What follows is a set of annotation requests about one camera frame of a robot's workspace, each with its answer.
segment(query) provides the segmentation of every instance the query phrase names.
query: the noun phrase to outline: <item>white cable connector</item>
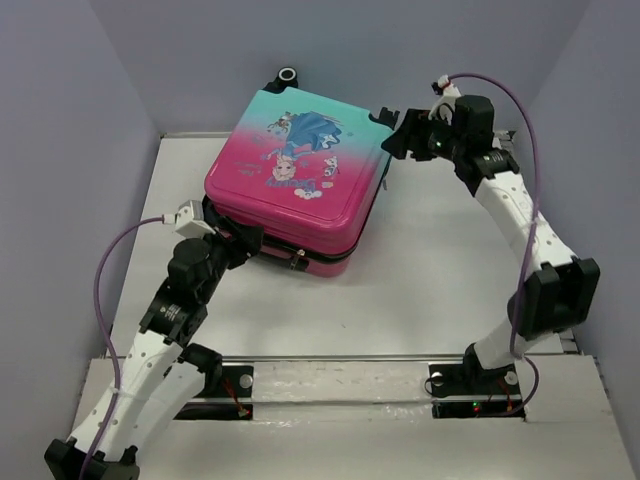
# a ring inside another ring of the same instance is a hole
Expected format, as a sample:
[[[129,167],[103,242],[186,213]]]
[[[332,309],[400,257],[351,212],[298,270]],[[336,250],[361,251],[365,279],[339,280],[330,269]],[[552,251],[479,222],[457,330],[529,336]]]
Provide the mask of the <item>white cable connector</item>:
[[[216,234],[207,222],[204,221],[204,212],[202,203],[197,200],[188,200],[178,208],[178,212],[174,215],[175,225],[174,231],[184,238],[202,238],[204,235],[211,233]]]
[[[162,215],[162,224],[163,225],[175,225],[176,224],[176,214],[175,213],[165,213]]]
[[[447,104],[449,107],[451,107],[451,111],[455,112],[456,99],[462,96],[460,94],[460,91],[458,90],[458,87],[456,87],[449,80],[449,77],[447,75],[441,76],[436,83],[438,84],[438,87],[442,89],[442,96],[439,97],[436,103],[434,103],[431,107],[431,110],[429,111],[429,120],[433,120],[434,118],[436,118],[440,107],[444,104]]]

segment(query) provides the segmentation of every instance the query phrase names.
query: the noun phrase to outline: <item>suitcase lid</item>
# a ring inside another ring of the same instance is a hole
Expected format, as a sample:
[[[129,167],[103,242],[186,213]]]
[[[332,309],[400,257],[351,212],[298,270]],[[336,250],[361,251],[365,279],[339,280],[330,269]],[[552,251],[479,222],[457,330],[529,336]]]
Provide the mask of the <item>suitcase lid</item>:
[[[391,132],[359,107],[295,88],[259,91],[205,190],[214,203],[267,228],[344,230],[382,175],[389,155],[380,145]]]

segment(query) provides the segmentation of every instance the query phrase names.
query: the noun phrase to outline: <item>cartoon character print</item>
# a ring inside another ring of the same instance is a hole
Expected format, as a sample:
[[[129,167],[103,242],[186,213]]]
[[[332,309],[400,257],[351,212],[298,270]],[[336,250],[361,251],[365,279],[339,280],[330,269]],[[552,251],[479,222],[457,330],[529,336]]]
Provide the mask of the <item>cartoon character print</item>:
[[[334,177],[336,173],[340,173],[340,170],[338,170],[338,158],[335,155],[333,157],[325,158],[324,163],[327,164],[327,166],[324,167],[325,177]]]
[[[303,200],[311,200],[313,198],[320,198],[322,196],[322,190],[305,190],[302,188],[296,188],[293,194]]]
[[[276,120],[275,122],[267,125],[267,132],[271,132],[271,130],[275,130],[277,128],[279,128],[281,131],[288,133],[289,132],[289,124],[291,122],[291,120],[293,119],[293,117],[295,117],[297,115],[292,115],[291,112],[284,112],[284,115],[281,116],[278,120]]]
[[[336,119],[316,112],[299,115],[285,112],[278,121],[269,125],[278,126],[288,132],[284,146],[275,149],[270,155],[279,151],[295,161],[303,155],[329,150],[333,145],[340,143],[342,130],[338,128],[338,123]]]
[[[276,165],[271,171],[273,178],[278,182],[291,180],[296,174],[296,167],[293,164],[293,159],[281,153],[277,153]]]
[[[276,182],[292,180],[296,174],[296,165],[300,157],[318,151],[330,150],[333,145],[339,144],[342,134],[342,130],[338,128],[339,124],[338,120],[317,112],[301,114],[285,112],[276,122],[268,125],[268,132],[280,129],[275,133],[287,133],[285,143],[281,148],[276,148],[271,153],[261,156],[262,160],[270,160],[274,155],[276,156],[276,165],[272,170],[273,180]],[[331,188],[335,175],[340,173],[338,159],[333,155],[325,159],[324,164],[322,178],[326,181],[322,183],[322,187]],[[305,168],[308,166],[308,162],[301,161],[299,166]],[[296,188],[293,193],[304,200],[322,197],[322,191],[316,190],[315,185],[312,188]]]

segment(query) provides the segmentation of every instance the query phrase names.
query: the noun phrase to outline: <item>pink suitcase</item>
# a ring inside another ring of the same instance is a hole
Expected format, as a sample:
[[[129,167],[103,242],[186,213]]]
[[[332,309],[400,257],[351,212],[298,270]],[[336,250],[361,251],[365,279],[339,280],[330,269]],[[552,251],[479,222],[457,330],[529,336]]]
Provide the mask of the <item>pink suitcase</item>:
[[[335,276],[347,268],[389,168],[380,145],[397,113],[383,109],[376,119],[294,88],[295,71],[279,75],[256,93],[211,167],[206,208],[218,220],[263,226],[262,257]]]

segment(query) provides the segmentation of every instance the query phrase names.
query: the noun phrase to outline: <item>screw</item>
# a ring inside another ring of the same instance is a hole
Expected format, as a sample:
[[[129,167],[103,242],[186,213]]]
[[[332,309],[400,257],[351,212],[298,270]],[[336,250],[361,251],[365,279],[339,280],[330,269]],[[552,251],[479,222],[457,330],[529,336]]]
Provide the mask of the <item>screw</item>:
[[[433,375],[431,375],[431,383],[433,384],[434,387],[441,387],[442,385],[444,385],[444,382],[441,379],[442,379],[442,374],[440,372],[435,372]]]
[[[516,372],[507,372],[504,376],[504,381],[507,382],[508,385],[517,385],[518,375],[516,375]]]
[[[251,375],[248,374],[244,374],[240,377],[240,386],[242,388],[251,388],[251,386],[253,385],[253,377]]]

